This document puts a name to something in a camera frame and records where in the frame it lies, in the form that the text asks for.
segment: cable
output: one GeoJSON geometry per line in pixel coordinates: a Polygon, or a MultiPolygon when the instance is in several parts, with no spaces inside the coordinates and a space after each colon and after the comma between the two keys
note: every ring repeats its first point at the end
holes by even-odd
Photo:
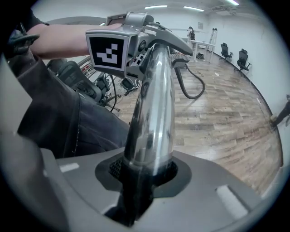
{"type": "MultiPolygon", "coordinates": [[[[129,81],[131,81],[132,82],[132,85],[134,85],[134,83],[133,83],[133,81],[131,80],[131,79],[129,79],[129,78],[125,78],[126,80],[129,80],[129,81]]],[[[119,80],[118,81],[118,86],[121,88],[118,88],[119,90],[120,90],[120,92],[122,93],[122,94],[124,94],[125,96],[128,96],[131,92],[133,92],[134,90],[136,90],[136,89],[138,89],[140,86],[141,86],[141,81],[140,80],[135,80],[135,87],[133,87],[132,89],[128,89],[128,88],[126,88],[124,85],[122,85],[121,86],[121,84],[120,84],[120,82],[121,82],[122,80],[119,80]]]]}
{"type": "Polygon", "coordinates": [[[107,104],[107,98],[108,98],[108,91],[106,92],[106,96],[105,96],[105,105],[107,104]]]}
{"type": "Polygon", "coordinates": [[[116,105],[116,103],[117,103],[117,93],[116,93],[116,86],[115,86],[115,82],[114,82],[113,76],[112,76],[112,75],[110,75],[110,78],[111,78],[111,80],[112,80],[112,83],[113,83],[113,87],[114,87],[114,94],[115,94],[115,102],[114,102],[114,105],[113,105],[113,107],[112,107],[112,109],[111,109],[111,112],[112,112],[112,111],[113,111],[113,109],[115,108],[115,105],[116,105]]]}
{"type": "Polygon", "coordinates": [[[176,76],[177,76],[177,79],[178,79],[178,82],[179,82],[180,88],[181,88],[183,94],[184,94],[187,98],[189,98],[189,99],[197,99],[197,98],[199,98],[199,97],[203,94],[203,92],[204,92],[204,90],[205,90],[205,83],[203,82],[203,80],[202,80],[200,77],[198,77],[197,75],[195,75],[195,74],[194,74],[194,73],[189,69],[189,67],[187,66],[187,64],[185,64],[185,66],[186,66],[187,70],[188,70],[192,75],[194,75],[198,80],[200,80],[200,82],[201,82],[202,85],[203,85],[203,89],[202,89],[202,91],[201,91],[198,95],[196,95],[196,96],[190,96],[190,95],[186,92],[186,89],[185,89],[185,86],[184,86],[184,83],[183,83],[183,79],[182,79],[182,76],[181,76],[180,68],[177,67],[177,68],[174,68],[174,70],[175,70],[175,73],[176,73],[176,76]]]}
{"type": "Polygon", "coordinates": [[[119,104],[124,98],[124,95],[121,96],[121,99],[119,101],[117,101],[117,104],[119,104]]]}

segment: person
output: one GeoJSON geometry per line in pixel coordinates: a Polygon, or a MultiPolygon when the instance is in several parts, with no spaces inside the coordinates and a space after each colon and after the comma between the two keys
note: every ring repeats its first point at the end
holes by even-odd
{"type": "MultiPolygon", "coordinates": [[[[287,97],[287,103],[283,110],[280,112],[278,116],[272,115],[270,120],[273,127],[278,126],[279,123],[283,121],[284,118],[286,118],[288,115],[290,115],[290,94],[286,95],[287,97]]],[[[286,120],[286,126],[288,126],[288,123],[290,121],[290,116],[286,120]]]]}
{"type": "Polygon", "coordinates": [[[190,40],[195,40],[195,33],[192,27],[189,27],[187,30],[187,42],[189,43],[190,40]]]}
{"type": "Polygon", "coordinates": [[[29,44],[26,52],[25,44],[14,49],[14,55],[6,53],[11,70],[32,98],[18,129],[20,135],[51,150],[56,158],[99,153],[125,145],[128,125],[106,108],[80,97],[52,75],[42,61],[89,55],[87,30],[115,29],[120,25],[49,25],[36,18],[32,10],[27,13],[10,42],[14,44],[19,30],[26,38],[35,39],[35,34],[39,38],[29,44]]]}
{"type": "Polygon", "coordinates": [[[187,30],[187,44],[193,48],[193,44],[191,42],[191,40],[195,40],[195,34],[194,34],[194,30],[192,27],[189,27],[187,30]]]}

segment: chrome pole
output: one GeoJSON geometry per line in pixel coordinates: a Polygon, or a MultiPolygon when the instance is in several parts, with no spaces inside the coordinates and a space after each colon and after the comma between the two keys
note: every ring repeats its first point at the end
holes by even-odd
{"type": "Polygon", "coordinates": [[[145,168],[155,176],[172,158],[174,136],[174,86],[169,49],[155,44],[137,99],[124,162],[145,168]]]}
{"type": "Polygon", "coordinates": [[[120,179],[124,222],[132,226],[153,201],[153,189],[170,170],[174,136],[174,88],[166,45],[149,51],[125,146],[120,179]]]}

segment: office chair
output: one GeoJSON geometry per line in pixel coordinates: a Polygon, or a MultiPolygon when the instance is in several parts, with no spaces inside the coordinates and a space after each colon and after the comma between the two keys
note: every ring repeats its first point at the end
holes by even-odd
{"type": "Polygon", "coordinates": [[[81,97],[94,101],[100,106],[113,108],[108,102],[115,99],[115,96],[106,97],[110,87],[104,73],[98,77],[95,83],[92,83],[81,71],[78,64],[71,60],[65,62],[60,67],[57,77],[67,86],[78,92],[81,97]]]}
{"type": "Polygon", "coordinates": [[[224,58],[220,58],[220,60],[223,59],[226,62],[228,58],[232,58],[232,53],[230,55],[228,54],[227,52],[228,47],[226,43],[221,44],[221,47],[222,47],[222,56],[224,58]]]}
{"type": "Polygon", "coordinates": [[[240,67],[240,69],[235,68],[234,71],[240,71],[240,73],[242,73],[243,69],[246,71],[249,71],[249,66],[251,65],[251,63],[249,63],[248,66],[246,67],[246,62],[248,59],[248,52],[242,49],[239,54],[240,54],[240,57],[237,61],[237,64],[240,67]]]}

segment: white table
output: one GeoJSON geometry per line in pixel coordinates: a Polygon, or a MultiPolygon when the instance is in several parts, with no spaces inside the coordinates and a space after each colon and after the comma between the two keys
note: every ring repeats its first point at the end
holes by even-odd
{"type": "Polygon", "coordinates": [[[211,53],[211,55],[210,55],[210,59],[209,59],[209,62],[211,62],[212,57],[213,57],[214,47],[215,47],[214,44],[211,44],[211,43],[205,43],[205,42],[197,41],[197,40],[190,40],[190,42],[191,42],[191,44],[195,44],[195,50],[194,50],[194,54],[193,54],[193,61],[196,61],[196,55],[197,55],[197,53],[198,53],[198,45],[204,45],[204,46],[205,46],[205,55],[204,55],[204,59],[206,59],[206,56],[207,56],[207,48],[208,48],[208,47],[212,47],[212,48],[213,48],[212,53],[211,53]]]}

